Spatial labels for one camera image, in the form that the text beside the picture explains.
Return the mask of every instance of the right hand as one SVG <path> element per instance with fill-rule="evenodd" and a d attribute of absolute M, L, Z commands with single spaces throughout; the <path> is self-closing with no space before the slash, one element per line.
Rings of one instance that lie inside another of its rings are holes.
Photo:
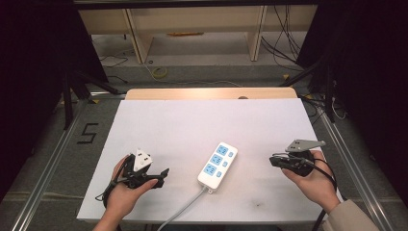
<path fill-rule="evenodd" d="M 311 150 L 311 152 L 315 159 L 324 160 L 323 154 L 320 151 Z M 332 175 L 327 164 L 321 161 L 315 161 L 315 165 L 327 174 Z M 313 171 L 305 177 L 299 176 L 284 168 L 282 172 L 300 188 L 308 199 L 320 205 L 327 214 L 340 204 L 333 184 L 326 176 L 321 174 L 321 172 L 313 169 Z"/>

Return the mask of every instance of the white tabletop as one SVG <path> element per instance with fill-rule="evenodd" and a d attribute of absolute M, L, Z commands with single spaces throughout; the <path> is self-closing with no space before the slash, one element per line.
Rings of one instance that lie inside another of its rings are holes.
<path fill-rule="evenodd" d="M 78 219 L 102 217 L 105 209 L 95 197 L 109 184 L 115 164 L 139 147 L 153 158 L 148 174 L 170 171 L 164 186 L 144 194 L 125 220 L 167 220 L 201 191 L 199 171 L 224 141 L 238 148 L 238 156 L 223 182 L 174 222 L 316 220 L 321 208 L 268 159 L 294 139 L 317 139 L 299 99 L 122 101 Z"/>

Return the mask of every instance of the hand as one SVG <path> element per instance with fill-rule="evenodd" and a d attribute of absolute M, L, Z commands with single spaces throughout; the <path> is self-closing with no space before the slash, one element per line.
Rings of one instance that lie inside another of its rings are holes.
<path fill-rule="evenodd" d="M 324 160 L 323 154 L 320 151 L 312 150 L 311 152 L 315 159 Z M 330 168 L 325 163 L 315 161 L 315 165 L 329 175 L 332 175 Z M 282 172 L 300 188 L 308 199 L 320 205 L 327 214 L 340 204 L 340 200 L 336 196 L 332 183 L 326 176 L 321 174 L 321 172 L 314 169 L 305 177 L 299 176 L 284 168 L 282 169 Z"/>
<path fill-rule="evenodd" d="M 117 163 L 112 174 L 112 179 L 115 178 L 116 173 L 126 158 L 127 156 Z M 115 230 L 120 221 L 132 212 L 139 197 L 153 188 L 157 182 L 157 179 L 149 180 L 134 190 L 127 188 L 123 183 L 117 184 L 109 195 L 108 206 L 102 219 L 93 230 Z"/>

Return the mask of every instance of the left hand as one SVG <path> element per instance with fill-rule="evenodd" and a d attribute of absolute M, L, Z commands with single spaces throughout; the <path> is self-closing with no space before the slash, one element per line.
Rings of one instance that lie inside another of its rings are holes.
<path fill-rule="evenodd" d="M 112 174 L 112 179 L 115 178 L 126 158 L 127 156 L 117 163 Z M 132 212 L 139 197 L 153 188 L 157 182 L 157 179 L 149 180 L 133 190 L 127 188 L 123 183 L 118 183 L 109 195 L 108 206 L 102 219 L 93 230 L 115 230 L 120 221 Z"/>

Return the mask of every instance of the white power strip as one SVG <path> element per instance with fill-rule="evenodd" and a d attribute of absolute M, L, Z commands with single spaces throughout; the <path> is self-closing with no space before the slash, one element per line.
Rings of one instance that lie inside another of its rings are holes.
<path fill-rule="evenodd" d="M 201 185 L 209 188 L 209 193 L 217 190 L 237 154 L 238 149 L 225 142 L 221 142 L 217 146 L 210 160 L 208 160 L 198 175 L 198 181 Z"/>

